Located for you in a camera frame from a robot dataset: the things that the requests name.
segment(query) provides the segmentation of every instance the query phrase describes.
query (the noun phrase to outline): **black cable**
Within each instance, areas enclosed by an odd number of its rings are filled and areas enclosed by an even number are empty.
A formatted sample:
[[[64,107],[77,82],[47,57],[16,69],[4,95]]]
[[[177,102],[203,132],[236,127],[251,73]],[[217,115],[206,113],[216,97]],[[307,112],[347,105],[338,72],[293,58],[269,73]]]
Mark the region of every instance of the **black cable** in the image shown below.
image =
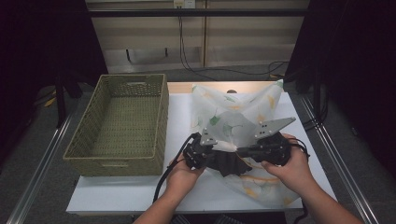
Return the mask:
[[[196,76],[199,76],[199,77],[206,77],[206,78],[208,78],[208,79],[210,79],[210,80],[217,81],[217,80],[214,79],[213,77],[207,77],[207,76],[198,74],[198,73],[196,73],[194,70],[192,70],[192,68],[190,67],[189,63],[187,62],[186,51],[185,51],[185,49],[184,49],[183,20],[181,19],[181,17],[178,17],[178,28],[179,28],[179,34],[180,34],[180,37],[179,37],[179,38],[180,38],[180,41],[179,41],[179,45],[180,45],[180,53],[179,53],[179,56],[180,56],[181,64],[183,64],[183,67],[184,67],[186,70],[193,72]]]
[[[178,161],[178,157],[180,156],[181,152],[183,151],[184,147],[189,143],[189,141],[192,138],[195,138],[197,136],[197,133],[192,133],[187,139],[186,141],[183,143],[183,145],[181,146],[180,150],[178,151],[178,153],[176,154],[175,158],[173,159],[172,163],[167,167],[166,171],[163,173],[163,175],[161,176],[160,181],[158,181],[157,184],[157,188],[155,189],[155,193],[154,193],[154,199],[152,200],[153,203],[155,203],[155,201],[157,201],[158,199],[158,195],[160,194],[160,189],[161,186],[163,185],[163,181],[165,181],[166,177],[168,177],[169,173],[171,173],[171,171],[173,170],[173,168],[180,162],[183,160]]]
[[[308,131],[310,131],[310,130],[312,130],[314,128],[317,128],[319,125],[322,125],[324,123],[324,121],[327,118],[327,115],[329,113],[329,98],[330,98],[329,97],[329,92],[328,92],[327,87],[326,87],[323,106],[320,109],[320,114],[319,114],[320,118],[313,118],[313,119],[310,119],[310,120],[307,120],[307,121],[303,122],[304,126],[306,126],[306,125],[308,125],[310,123],[314,123],[313,126],[311,126],[309,128],[305,128],[306,132],[308,132]]]
[[[243,75],[248,75],[248,76],[262,76],[262,75],[268,75],[272,72],[274,72],[276,69],[278,69],[280,66],[282,66],[284,63],[288,63],[288,62],[272,62],[268,65],[268,72],[263,72],[263,73],[247,73],[247,72],[241,72],[241,71],[236,71],[236,70],[232,70],[232,69],[226,69],[226,68],[205,68],[205,69],[192,69],[187,61],[187,57],[186,57],[186,51],[184,48],[184,37],[183,37],[183,20],[181,19],[181,17],[178,17],[178,25],[179,25],[179,34],[180,34],[180,60],[181,63],[183,65],[183,67],[188,70],[193,72],[195,75],[200,76],[200,77],[206,77],[209,78],[211,80],[216,81],[213,77],[207,77],[201,74],[198,74],[199,72],[206,72],[206,71],[226,71],[226,72],[234,72],[234,73],[239,73],[239,74],[243,74]],[[274,63],[280,63],[280,65],[278,65],[276,68],[274,68],[273,70],[271,70],[271,65]]]
[[[299,221],[301,221],[301,219],[306,218],[308,216],[308,209],[306,208],[305,203],[303,201],[301,201],[301,203],[303,204],[303,214],[297,217],[296,219],[294,219],[293,224],[297,224]]]

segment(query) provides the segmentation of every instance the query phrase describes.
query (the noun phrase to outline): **basket handle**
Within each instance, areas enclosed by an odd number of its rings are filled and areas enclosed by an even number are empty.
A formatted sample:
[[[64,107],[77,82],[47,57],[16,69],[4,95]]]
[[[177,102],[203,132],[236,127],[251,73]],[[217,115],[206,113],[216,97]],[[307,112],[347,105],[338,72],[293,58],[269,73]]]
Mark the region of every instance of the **basket handle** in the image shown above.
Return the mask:
[[[128,167],[127,161],[99,161],[99,164],[104,167]]]

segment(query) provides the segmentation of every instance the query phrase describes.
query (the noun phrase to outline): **wicker basket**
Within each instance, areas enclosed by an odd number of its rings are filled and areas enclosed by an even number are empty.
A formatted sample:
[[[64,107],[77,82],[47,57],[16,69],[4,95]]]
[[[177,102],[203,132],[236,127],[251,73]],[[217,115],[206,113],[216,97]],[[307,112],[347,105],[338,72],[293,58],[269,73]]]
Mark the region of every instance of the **wicker basket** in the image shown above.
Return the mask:
[[[81,175],[160,175],[169,92],[165,75],[103,75],[64,153]]]

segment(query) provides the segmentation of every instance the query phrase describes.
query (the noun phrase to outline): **person's left hand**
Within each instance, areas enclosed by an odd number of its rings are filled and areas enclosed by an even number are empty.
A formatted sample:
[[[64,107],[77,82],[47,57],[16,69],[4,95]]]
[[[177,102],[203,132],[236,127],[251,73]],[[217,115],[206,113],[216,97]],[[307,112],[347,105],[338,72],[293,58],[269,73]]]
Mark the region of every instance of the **person's left hand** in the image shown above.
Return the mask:
[[[184,160],[183,154],[177,160]],[[204,169],[205,167],[192,170],[185,161],[180,161],[167,177],[164,194],[170,194],[172,197],[182,200],[194,188],[198,177],[204,172]]]

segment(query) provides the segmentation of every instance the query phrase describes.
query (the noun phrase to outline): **plastic bag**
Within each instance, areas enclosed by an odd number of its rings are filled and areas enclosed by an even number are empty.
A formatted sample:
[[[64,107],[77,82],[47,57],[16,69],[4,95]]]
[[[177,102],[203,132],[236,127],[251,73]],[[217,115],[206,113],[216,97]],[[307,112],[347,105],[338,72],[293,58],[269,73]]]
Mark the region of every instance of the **plastic bag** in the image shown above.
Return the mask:
[[[202,133],[206,128],[219,141],[213,147],[215,150],[232,153],[238,147],[253,145],[256,143],[254,133],[260,121],[273,119],[282,88],[283,80],[279,80],[260,91],[238,98],[235,94],[193,85],[191,131]],[[299,198],[253,159],[241,160],[251,167],[250,171],[241,175],[222,176],[217,170],[208,170],[231,188],[265,205],[282,207]]]

